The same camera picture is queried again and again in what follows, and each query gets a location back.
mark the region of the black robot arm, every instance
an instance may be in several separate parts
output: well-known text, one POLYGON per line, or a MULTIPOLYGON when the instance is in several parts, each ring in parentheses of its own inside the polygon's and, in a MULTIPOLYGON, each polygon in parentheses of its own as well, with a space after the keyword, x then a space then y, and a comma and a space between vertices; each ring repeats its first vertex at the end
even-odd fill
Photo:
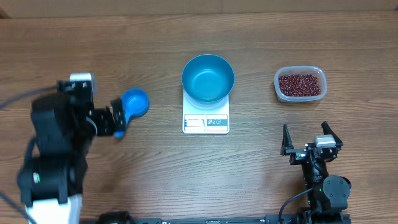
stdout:
POLYGON ((125 131, 123 105, 120 99, 109 108, 94 108, 94 76, 71 75, 57 82, 57 92, 32 102, 31 119, 36 131, 27 149, 17 183, 21 202, 27 207, 35 200, 57 198, 59 204, 83 192, 87 170, 86 155, 95 136, 112 136, 125 131), (40 156, 32 157, 34 145, 40 156))
POLYGON ((284 125, 280 154, 290 156, 290 165, 301 165, 305 188, 308 191, 309 208, 302 208, 296 215, 267 215, 267 224, 351 223, 347 209, 351 183, 345 177, 329 175, 326 163, 337 158, 343 142, 322 123, 324 135, 315 136, 313 143, 304 149, 294 149, 287 125, 284 125))

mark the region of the red beans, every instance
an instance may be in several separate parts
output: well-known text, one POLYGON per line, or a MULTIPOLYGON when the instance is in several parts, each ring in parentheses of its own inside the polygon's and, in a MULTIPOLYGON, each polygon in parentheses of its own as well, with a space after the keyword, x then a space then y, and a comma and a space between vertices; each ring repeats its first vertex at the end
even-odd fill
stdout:
POLYGON ((286 96, 317 96, 321 94, 318 79, 311 74, 280 76, 279 88, 286 96))

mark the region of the digital kitchen scale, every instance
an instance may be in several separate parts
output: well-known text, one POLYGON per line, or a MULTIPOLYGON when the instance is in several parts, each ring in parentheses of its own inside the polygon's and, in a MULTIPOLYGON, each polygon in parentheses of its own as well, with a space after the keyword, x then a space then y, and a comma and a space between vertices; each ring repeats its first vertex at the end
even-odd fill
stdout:
POLYGON ((228 134, 229 96, 214 104, 202 104, 184 91, 182 131, 185 134, 228 134))

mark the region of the clear plastic container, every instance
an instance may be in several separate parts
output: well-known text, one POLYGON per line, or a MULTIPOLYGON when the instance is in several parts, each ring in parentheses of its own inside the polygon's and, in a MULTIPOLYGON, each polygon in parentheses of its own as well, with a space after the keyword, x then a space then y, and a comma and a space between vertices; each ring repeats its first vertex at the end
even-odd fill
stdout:
POLYGON ((300 103, 300 102, 309 102, 322 99, 326 92, 328 91, 328 85, 326 83, 326 76, 323 71, 315 66, 290 66, 283 67, 279 69, 279 71, 275 74, 274 79, 275 91, 278 97, 278 100, 286 103, 300 103), (279 88, 279 77, 285 75, 305 75, 312 74, 313 76, 318 78, 319 89, 321 90, 321 94, 317 96, 286 96, 280 91, 279 88))

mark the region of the wooden table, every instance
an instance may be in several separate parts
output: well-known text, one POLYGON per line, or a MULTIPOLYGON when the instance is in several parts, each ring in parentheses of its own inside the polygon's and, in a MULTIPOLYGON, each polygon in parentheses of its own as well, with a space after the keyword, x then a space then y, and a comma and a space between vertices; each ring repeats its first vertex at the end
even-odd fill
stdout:
MULTIPOLYGON (((0 98, 94 72, 97 107, 143 88, 148 113, 127 137, 97 138, 87 160, 82 218, 111 210, 134 217, 261 217, 303 190, 302 171, 279 155, 282 125, 295 146, 328 121, 344 141, 330 174, 353 183, 355 223, 396 223, 398 214, 398 12, 303 12, 204 16, 0 20, 0 98), (194 56, 230 62, 231 131, 184 135, 181 71, 194 56), (280 67, 323 69, 317 103, 277 101, 280 67)), ((30 101, 0 111, 1 190, 19 201, 16 174, 34 135, 30 101)), ((293 203, 285 212, 305 205, 293 203)), ((0 202, 0 223, 25 223, 0 202)))

